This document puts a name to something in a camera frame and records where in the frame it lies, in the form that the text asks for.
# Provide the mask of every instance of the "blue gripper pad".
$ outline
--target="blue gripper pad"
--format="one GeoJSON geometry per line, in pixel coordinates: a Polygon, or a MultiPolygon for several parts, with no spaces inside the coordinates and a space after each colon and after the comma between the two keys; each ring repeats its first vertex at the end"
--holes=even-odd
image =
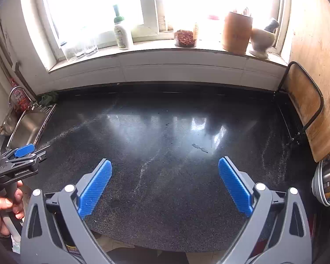
{"type": "Polygon", "coordinates": [[[33,144],[25,145],[15,151],[15,157],[21,158],[25,155],[28,155],[29,153],[34,152],[34,150],[35,150],[35,147],[33,144]]]}
{"type": "Polygon", "coordinates": [[[84,219],[86,215],[92,214],[101,194],[111,178],[111,174],[111,162],[106,160],[79,196],[78,214],[82,219],[84,219]]]}
{"type": "Polygon", "coordinates": [[[219,175],[235,202],[238,211],[250,217],[253,212],[251,194],[225,158],[219,160],[218,167],[219,175]]]}

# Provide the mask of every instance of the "window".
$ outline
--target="window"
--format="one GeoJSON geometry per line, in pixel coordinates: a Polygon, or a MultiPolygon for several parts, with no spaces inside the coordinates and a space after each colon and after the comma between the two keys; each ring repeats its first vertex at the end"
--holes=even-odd
{"type": "Polygon", "coordinates": [[[287,0],[37,0],[39,17],[50,47],[58,60],[64,59],[60,44],[70,36],[79,36],[87,27],[95,36],[99,48],[116,45],[113,34],[113,5],[132,26],[135,42],[173,38],[173,24],[178,17],[191,13],[199,24],[199,39],[215,37],[221,40],[221,25],[225,14],[246,7],[253,17],[253,26],[264,28],[270,18],[280,23],[272,52],[280,53],[287,31],[289,9],[287,0]],[[208,17],[218,18],[217,35],[210,35],[208,17]]]}
{"type": "Polygon", "coordinates": [[[99,48],[116,45],[115,4],[132,27],[133,38],[159,34],[155,0],[38,0],[41,22],[56,57],[64,56],[60,44],[80,36],[85,28],[93,33],[99,48]]]}

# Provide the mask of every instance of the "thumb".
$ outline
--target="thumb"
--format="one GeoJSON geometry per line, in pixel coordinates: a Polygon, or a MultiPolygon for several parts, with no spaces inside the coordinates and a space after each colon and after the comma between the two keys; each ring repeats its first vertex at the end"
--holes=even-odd
{"type": "Polygon", "coordinates": [[[0,197],[0,211],[12,208],[13,202],[6,197],[0,197]]]}

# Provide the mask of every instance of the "white tile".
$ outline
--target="white tile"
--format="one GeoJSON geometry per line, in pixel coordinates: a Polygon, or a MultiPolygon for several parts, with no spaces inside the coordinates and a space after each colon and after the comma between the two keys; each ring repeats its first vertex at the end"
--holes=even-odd
{"type": "Polygon", "coordinates": [[[226,250],[219,250],[213,252],[213,258],[211,259],[212,264],[216,264],[225,255],[226,250]]]}
{"type": "Polygon", "coordinates": [[[246,58],[226,53],[173,49],[147,52],[150,64],[199,64],[243,69],[246,58]]]}
{"type": "Polygon", "coordinates": [[[119,67],[120,63],[117,57],[100,57],[96,59],[80,61],[51,72],[54,79],[77,75],[84,72],[101,70],[106,68],[119,67]]]}
{"type": "Polygon", "coordinates": [[[36,85],[34,87],[35,94],[42,94],[54,90],[57,90],[57,88],[55,87],[55,81],[42,82],[40,85],[36,85]]]}
{"type": "Polygon", "coordinates": [[[242,70],[205,65],[138,65],[122,68],[130,81],[192,81],[239,84],[242,70]]]}
{"type": "Polygon", "coordinates": [[[282,78],[286,67],[269,63],[263,60],[248,58],[245,65],[245,70],[267,73],[269,75],[282,78]]]}
{"type": "Polygon", "coordinates": [[[243,70],[239,85],[275,91],[280,80],[280,78],[265,73],[243,70]]]}
{"type": "Polygon", "coordinates": [[[104,252],[109,252],[113,249],[120,248],[120,247],[134,248],[134,245],[132,245],[132,244],[128,244],[128,243],[124,243],[124,242],[121,242],[121,241],[118,241],[118,240],[114,240],[114,239],[112,239],[110,237],[107,237],[105,235],[101,235],[96,240],[97,240],[97,243],[99,244],[99,246],[101,247],[101,249],[104,252]]]}
{"type": "Polygon", "coordinates": [[[212,264],[213,252],[186,252],[189,264],[212,264]]]}
{"type": "Polygon", "coordinates": [[[149,52],[121,53],[118,58],[121,66],[149,64],[149,52]]]}
{"type": "Polygon", "coordinates": [[[121,69],[109,68],[60,78],[55,81],[55,90],[117,82],[125,82],[121,69]]]}

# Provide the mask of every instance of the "finger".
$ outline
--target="finger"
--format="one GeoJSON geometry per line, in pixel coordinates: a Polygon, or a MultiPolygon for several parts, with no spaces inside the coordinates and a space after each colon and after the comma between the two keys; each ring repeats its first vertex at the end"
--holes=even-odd
{"type": "Polygon", "coordinates": [[[5,223],[2,223],[0,233],[5,236],[9,236],[11,234],[10,230],[6,227],[5,223]]]}
{"type": "Polygon", "coordinates": [[[3,209],[11,208],[13,205],[12,201],[8,198],[0,196],[0,211],[3,209]]]}
{"type": "Polygon", "coordinates": [[[17,204],[20,203],[21,200],[22,200],[22,198],[23,198],[23,192],[22,192],[20,189],[17,189],[17,190],[15,191],[15,202],[16,202],[17,204]]]}
{"type": "Polygon", "coordinates": [[[23,202],[21,202],[20,204],[14,204],[12,206],[12,212],[14,214],[18,214],[18,213],[20,213],[22,211],[23,211],[23,202]]]}
{"type": "Polygon", "coordinates": [[[21,211],[20,213],[16,214],[17,219],[22,219],[25,217],[25,211],[21,211]]]}

